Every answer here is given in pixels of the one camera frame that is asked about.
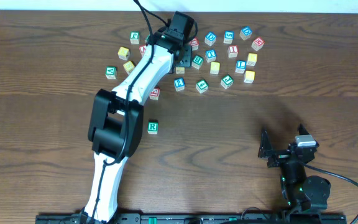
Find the green B block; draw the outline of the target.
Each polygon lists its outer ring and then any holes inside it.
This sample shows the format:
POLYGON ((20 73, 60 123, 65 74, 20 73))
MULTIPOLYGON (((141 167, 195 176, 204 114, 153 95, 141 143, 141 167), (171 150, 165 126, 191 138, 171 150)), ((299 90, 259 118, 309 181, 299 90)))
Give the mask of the green B block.
POLYGON ((203 57, 199 55, 195 55, 193 60, 191 61, 191 66, 197 70, 199 70, 204 62, 203 57))

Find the blue T block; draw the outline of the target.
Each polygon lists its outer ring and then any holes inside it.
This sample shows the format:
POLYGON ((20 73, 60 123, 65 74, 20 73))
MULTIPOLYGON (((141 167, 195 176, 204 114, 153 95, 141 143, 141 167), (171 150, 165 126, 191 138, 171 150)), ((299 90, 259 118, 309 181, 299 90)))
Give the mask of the blue T block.
POLYGON ((216 60, 216 51, 214 49, 210 49, 206 51, 206 61, 211 63, 216 60))

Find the yellow O block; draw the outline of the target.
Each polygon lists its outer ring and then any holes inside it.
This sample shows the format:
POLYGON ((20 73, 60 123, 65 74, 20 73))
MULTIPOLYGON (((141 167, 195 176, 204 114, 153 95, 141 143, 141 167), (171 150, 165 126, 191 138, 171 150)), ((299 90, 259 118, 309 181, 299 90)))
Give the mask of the yellow O block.
POLYGON ((219 73, 219 70, 220 70, 220 63, 219 62, 211 62, 210 74, 217 75, 219 73))
POLYGON ((185 68, 184 67, 176 67, 175 68, 175 73, 176 74, 184 74, 185 73, 185 68))

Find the green R block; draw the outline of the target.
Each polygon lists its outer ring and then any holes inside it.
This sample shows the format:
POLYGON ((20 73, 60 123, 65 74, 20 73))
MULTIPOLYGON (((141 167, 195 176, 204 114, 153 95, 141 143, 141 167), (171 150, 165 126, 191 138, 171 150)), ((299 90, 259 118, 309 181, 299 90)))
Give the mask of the green R block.
POLYGON ((158 122, 149 121, 147 126, 147 132, 149 134, 158 134, 158 122))

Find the blue 2 block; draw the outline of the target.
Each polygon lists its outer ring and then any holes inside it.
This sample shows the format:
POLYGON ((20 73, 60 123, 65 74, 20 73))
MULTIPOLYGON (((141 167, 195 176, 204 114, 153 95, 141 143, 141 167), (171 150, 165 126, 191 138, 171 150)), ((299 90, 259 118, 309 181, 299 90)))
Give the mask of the blue 2 block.
POLYGON ((185 89, 185 81, 183 78, 176 78, 174 80, 174 86, 176 91, 182 91, 185 89))

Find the red E block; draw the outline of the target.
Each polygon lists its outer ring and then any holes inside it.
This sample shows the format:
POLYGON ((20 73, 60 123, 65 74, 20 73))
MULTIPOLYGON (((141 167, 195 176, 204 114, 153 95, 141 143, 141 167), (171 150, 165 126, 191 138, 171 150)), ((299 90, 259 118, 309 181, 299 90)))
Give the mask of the red E block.
POLYGON ((158 100, 160 96, 160 88, 154 88, 149 95, 151 100, 158 100))

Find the green 4 block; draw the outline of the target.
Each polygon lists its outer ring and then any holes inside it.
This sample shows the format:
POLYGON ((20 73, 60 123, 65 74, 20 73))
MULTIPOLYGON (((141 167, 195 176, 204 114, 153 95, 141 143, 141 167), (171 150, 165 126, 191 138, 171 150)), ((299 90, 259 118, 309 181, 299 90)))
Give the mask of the green 4 block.
POLYGON ((196 89, 197 89, 197 91, 198 91, 200 94, 202 94, 202 93, 204 93, 205 91, 207 91, 208 88, 209 88, 209 85, 208 85, 208 83, 206 82, 206 80, 204 80, 204 79, 202 79, 202 80, 200 80, 200 81, 198 81, 198 82, 196 83, 196 89))

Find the blue D block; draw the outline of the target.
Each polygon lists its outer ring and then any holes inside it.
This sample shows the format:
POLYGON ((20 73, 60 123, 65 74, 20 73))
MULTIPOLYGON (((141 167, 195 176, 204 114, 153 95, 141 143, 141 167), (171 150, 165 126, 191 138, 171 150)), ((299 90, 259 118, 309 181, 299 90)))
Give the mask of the blue D block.
POLYGON ((215 42, 216 42, 216 34, 213 32, 208 32, 205 36, 204 42, 208 45, 208 46, 212 46, 215 42))

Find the yellow S block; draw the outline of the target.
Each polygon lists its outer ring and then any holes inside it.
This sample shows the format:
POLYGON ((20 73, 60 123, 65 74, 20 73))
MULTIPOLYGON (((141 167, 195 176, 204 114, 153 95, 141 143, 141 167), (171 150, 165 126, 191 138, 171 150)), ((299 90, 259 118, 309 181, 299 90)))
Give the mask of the yellow S block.
POLYGON ((133 71, 133 69, 135 69, 135 65, 132 61, 127 61, 126 63, 123 64, 124 70, 125 72, 130 75, 133 71))

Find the green J block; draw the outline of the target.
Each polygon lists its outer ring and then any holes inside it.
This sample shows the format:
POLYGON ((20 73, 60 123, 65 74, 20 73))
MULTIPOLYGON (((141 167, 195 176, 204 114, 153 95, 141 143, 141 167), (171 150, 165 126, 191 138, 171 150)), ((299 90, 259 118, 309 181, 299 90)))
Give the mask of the green J block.
POLYGON ((224 89, 228 89, 234 83, 233 78, 230 75, 226 75, 221 79, 221 86, 224 89))

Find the red I block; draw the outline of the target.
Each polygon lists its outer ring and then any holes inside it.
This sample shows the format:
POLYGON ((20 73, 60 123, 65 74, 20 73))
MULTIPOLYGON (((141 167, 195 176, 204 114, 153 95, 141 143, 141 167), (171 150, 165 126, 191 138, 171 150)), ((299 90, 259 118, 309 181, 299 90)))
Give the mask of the red I block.
POLYGON ((230 45, 227 50, 229 58, 236 58, 239 53, 239 48, 237 45, 230 45))

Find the blue L block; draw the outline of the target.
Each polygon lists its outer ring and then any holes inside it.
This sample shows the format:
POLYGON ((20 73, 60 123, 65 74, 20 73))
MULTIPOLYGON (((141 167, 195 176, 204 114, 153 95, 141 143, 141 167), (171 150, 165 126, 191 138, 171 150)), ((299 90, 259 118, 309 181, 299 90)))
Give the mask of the blue L block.
POLYGON ((238 60, 236 62, 235 73, 244 73, 246 70, 246 61, 238 60))

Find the green V block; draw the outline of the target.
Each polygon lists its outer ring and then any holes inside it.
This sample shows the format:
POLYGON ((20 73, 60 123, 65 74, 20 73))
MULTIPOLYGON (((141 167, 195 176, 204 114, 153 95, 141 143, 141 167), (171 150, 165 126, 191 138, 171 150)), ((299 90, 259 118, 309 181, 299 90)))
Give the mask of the green V block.
POLYGON ((105 70, 105 76, 107 79, 115 80, 117 78, 116 67, 107 66, 105 70))

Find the yellow K block right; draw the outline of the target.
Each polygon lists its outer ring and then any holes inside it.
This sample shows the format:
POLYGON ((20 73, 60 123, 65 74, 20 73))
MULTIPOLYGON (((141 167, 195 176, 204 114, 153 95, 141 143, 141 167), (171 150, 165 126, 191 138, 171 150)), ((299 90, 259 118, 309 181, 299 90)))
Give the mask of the yellow K block right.
POLYGON ((254 67, 257 63, 257 57, 257 54, 249 53, 247 56, 247 66, 254 67))

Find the red M block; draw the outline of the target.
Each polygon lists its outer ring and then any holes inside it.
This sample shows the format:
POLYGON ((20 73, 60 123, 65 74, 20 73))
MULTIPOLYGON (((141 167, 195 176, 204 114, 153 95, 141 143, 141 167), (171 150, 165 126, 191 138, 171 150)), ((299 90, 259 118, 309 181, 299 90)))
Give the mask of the red M block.
POLYGON ((259 51, 264 46, 264 43, 265 41, 261 37, 258 37, 255 40, 253 40, 251 47, 255 51, 259 51))

